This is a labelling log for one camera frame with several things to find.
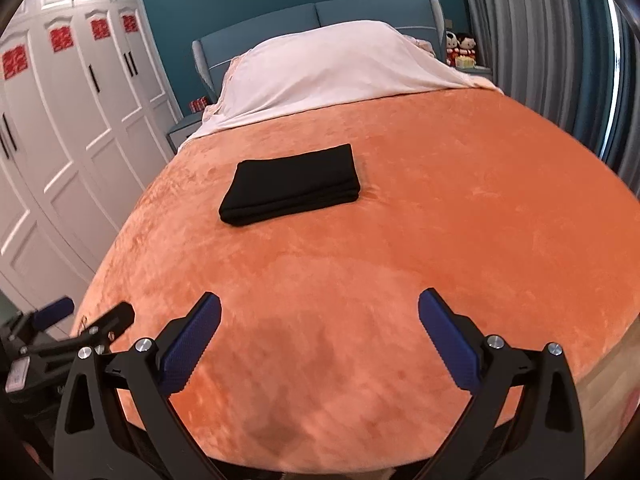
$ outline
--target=white label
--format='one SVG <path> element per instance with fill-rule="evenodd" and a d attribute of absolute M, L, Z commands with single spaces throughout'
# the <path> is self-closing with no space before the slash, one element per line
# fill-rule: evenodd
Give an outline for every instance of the white label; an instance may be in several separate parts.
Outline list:
<path fill-rule="evenodd" d="M 8 394 L 19 392 L 24 388 L 24 383 L 27 381 L 27 372 L 29 371 L 30 361 L 31 358 L 27 356 L 11 363 L 9 376 L 6 378 L 6 384 L 4 386 L 4 390 Z"/>

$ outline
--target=white sheet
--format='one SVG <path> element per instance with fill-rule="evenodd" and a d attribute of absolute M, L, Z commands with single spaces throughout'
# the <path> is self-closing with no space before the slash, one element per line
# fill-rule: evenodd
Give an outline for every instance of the white sheet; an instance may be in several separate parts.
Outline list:
<path fill-rule="evenodd" d="M 234 60 L 199 137 L 276 117 L 398 94 L 485 88 L 383 22 L 337 23 L 264 41 Z"/>

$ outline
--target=white wardrobe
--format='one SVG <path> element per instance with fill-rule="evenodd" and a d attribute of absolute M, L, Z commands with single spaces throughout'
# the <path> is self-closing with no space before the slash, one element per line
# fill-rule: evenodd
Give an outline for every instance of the white wardrobe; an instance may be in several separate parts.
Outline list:
<path fill-rule="evenodd" d="M 182 116 L 142 0 L 25 0 L 0 59 L 0 288 L 78 306 Z"/>

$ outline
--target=folded clothing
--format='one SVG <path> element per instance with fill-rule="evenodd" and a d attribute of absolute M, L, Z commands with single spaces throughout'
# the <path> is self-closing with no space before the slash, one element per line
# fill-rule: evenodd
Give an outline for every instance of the folded clothing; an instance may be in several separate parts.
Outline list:
<path fill-rule="evenodd" d="M 234 226 L 355 202 L 360 182 L 350 144 L 270 160 L 243 160 L 220 205 Z"/>

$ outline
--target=silver screw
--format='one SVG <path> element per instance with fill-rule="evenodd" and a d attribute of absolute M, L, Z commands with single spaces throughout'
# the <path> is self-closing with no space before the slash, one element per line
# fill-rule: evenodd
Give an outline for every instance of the silver screw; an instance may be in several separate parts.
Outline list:
<path fill-rule="evenodd" d="M 487 344 L 491 348 L 495 348 L 499 350 L 504 346 L 504 339 L 502 339 L 499 335 L 491 335 L 486 339 Z"/>
<path fill-rule="evenodd" d="M 553 355 L 560 355 L 562 353 L 562 347 L 558 343 L 549 343 L 546 349 Z"/>
<path fill-rule="evenodd" d="M 153 343 L 154 342 L 151 341 L 151 339 L 148 339 L 146 337 L 144 339 L 138 339 L 136 341 L 136 350 L 138 352 L 146 352 L 147 350 L 149 350 L 151 348 L 151 345 Z"/>
<path fill-rule="evenodd" d="M 78 357 L 81 359 L 87 359 L 91 355 L 91 347 L 83 346 L 78 352 Z"/>

